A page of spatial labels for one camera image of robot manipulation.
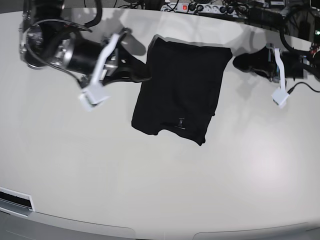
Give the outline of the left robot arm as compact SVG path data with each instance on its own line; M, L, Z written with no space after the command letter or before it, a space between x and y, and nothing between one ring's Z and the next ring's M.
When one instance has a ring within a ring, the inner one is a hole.
M292 79L303 79L305 73L320 78L320 45L312 43L309 50L291 46L285 38L285 27L289 20L299 12L312 13L309 5L298 5L282 20L279 27L279 38L284 50L279 51L280 60L284 65L284 76ZM244 73L255 73L272 83L280 82L280 67L276 63L276 48L268 43L254 53L243 53L234 58L233 66Z

